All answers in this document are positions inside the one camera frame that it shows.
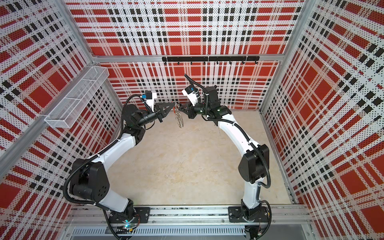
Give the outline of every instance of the spring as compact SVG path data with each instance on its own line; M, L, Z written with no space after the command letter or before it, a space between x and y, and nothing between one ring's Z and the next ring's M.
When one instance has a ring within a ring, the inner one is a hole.
M183 116L181 115L181 113L179 111L179 104L175 104L174 112L176 114L175 119L177 120L177 124L178 124L179 128L184 127Z

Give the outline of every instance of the pegboard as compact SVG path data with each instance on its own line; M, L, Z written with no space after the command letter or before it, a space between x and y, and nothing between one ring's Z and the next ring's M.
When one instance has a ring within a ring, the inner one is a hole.
M323 239L384 238L384 1L317 1L264 112Z
M231 109L258 109L278 66L277 61L201 63L102 63L109 81L124 103L132 94L155 90L158 102L185 103L184 74L203 86L217 86L221 104ZM144 108L141 101L132 102Z
M0 155L88 64L53 1L0 3Z
M77 158L111 140L120 119L101 86L71 129L47 127L0 183L0 239L56 239L72 208L63 184Z
M64 0L96 56L283 53L304 0Z

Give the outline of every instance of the work surface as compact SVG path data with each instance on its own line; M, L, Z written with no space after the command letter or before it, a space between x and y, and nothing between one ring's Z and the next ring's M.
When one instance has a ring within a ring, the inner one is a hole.
M260 145L270 144L259 112L234 111L240 126ZM240 204L244 180L241 155L229 137L201 116L179 128L173 111L145 132L143 140L108 170L111 188L135 205ZM290 204L283 178L270 150L271 187L260 198Z

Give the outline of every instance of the white mesh basket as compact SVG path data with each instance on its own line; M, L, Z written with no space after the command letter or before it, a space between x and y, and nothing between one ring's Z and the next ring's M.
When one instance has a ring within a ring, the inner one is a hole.
M91 67L73 89L48 114L45 121L51 127L71 128L108 76L107 68Z

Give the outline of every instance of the plaid wall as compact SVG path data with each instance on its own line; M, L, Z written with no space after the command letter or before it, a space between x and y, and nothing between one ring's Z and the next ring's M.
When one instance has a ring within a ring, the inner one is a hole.
M185 103L181 91L189 83L188 74L203 86L217 85L221 104L236 109L258 109L277 61L260 61L258 64L241 62L206 63L104 63L108 67L109 81L124 103L128 96L156 90L157 101ZM138 106L142 102L132 99Z
M317 1L265 112L324 239L384 238L384 1Z
M103 86L71 129L47 127L0 183L0 239L54 240L71 210L69 169L111 140L119 113Z
M283 53L304 0L65 0L93 54Z
M49 0L0 3L0 155L88 64Z

